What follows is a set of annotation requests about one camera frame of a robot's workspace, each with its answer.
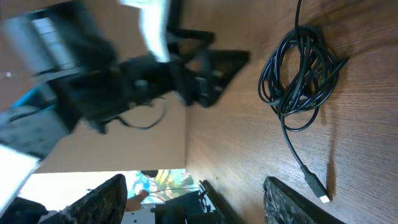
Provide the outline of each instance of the brown wooden surface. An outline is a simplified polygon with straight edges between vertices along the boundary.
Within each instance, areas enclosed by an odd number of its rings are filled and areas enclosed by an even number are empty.
[[[209,180],[246,223],[264,223],[268,175],[346,223],[397,223],[398,1],[303,1],[300,23],[321,25],[337,55],[351,58],[314,124],[290,133],[302,160],[328,182],[333,201],[324,205],[305,183],[277,116],[257,95],[262,66],[293,28],[296,5],[187,1],[186,28],[215,32],[214,48],[252,53],[216,106],[188,109],[187,167],[194,178]],[[297,50],[285,61],[284,83],[297,72]],[[288,123],[297,127],[309,117],[293,116]]]

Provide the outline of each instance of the wooden table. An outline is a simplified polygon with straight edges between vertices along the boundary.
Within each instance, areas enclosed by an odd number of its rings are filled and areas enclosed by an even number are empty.
[[[350,57],[332,97],[301,133],[289,133],[308,167],[328,186],[321,204],[303,179],[280,123],[259,99],[262,66],[294,25],[294,0],[190,0],[184,27],[216,33],[217,49],[251,52],[251,63],[219,103],[188,109],[187,167],[207,179],[246,223],[264,223],[262,183],[275,176],[346,223],[398,219],[398,1],[304,0],[301,24],[320,25],[340,57]],[[288,54],[283,82],[295,75]],[[288,118],[297,127],[310,114]]]

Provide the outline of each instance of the cable connector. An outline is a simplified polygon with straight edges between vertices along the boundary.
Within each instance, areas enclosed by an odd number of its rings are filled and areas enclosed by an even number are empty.
[[[326,191],[326,188],[323,186],[317,175],[311,172],[307,166],[302,166],[301,170],[304,173],[305,181],[310,186],[315,196],[317,196],[322,201],[322,203],[330,202],[328,192]]]

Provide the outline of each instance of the metal connector tip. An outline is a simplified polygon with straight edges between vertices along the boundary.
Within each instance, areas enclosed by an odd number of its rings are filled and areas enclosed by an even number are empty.
[[[322,201],[322,203],[330,202],[330,199],[327,195],[324,195],[324,196],[320,197],[319,199]]]

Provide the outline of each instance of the beige wall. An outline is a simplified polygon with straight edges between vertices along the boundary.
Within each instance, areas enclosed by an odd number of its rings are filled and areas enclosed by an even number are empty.
[[[2,19],[62,1],[11,0],[1,6]],[[146,52],[138,29],[138,10],[120,6],[114,0],[84,1],[104,36],[119,53],[120,60]],[[29,73],[0,35],[0,72],[11,70],[17,77],[0,81],[0,110],[6,109],[32,87]],[[168,111],[163,122],[147,131],[129,129],[118,122],[109,124],[102,136],[82,123],[61,140],[38,172],[173,169],[185,167],[185,108],[174,94],[168,94]],[[138,108],[124,114],[132,124],[145,126],[161,114],[155,108]]]

